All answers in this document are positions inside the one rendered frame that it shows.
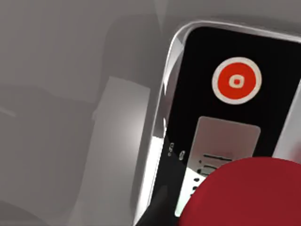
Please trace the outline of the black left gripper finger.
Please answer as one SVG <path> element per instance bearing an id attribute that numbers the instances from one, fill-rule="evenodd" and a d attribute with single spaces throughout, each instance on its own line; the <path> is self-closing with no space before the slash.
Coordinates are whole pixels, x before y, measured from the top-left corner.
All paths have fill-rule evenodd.
<path id="1" fill-rule="evenodd" d="M 162 186 L 135 226 L 175 226 L 175 219 L 172 217 L 173 189 L 171 185 Z"/>

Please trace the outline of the dark red round object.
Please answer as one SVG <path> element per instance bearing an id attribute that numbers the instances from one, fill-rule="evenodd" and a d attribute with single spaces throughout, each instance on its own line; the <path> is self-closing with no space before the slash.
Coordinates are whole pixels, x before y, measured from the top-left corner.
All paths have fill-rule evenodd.
<path id="1" fill-rule="evenodd" d="M 301 164 L 252 157 L 211 173 L 177 226 L 301 226 Z"/>

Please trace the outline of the black device with red circle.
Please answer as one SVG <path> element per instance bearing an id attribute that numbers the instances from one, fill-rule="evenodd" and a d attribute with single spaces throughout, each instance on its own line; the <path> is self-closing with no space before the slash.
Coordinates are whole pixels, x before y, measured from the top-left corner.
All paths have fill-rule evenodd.
<path id="1" fill-rule="evenodd" d="M 179 217 L 221 166 L 252 157 L 301 164 L 301 37 L 199 20 L 174 36 L 160 101 L 163 136 L 133 226 L 154 194 L 174 189 Z"/>

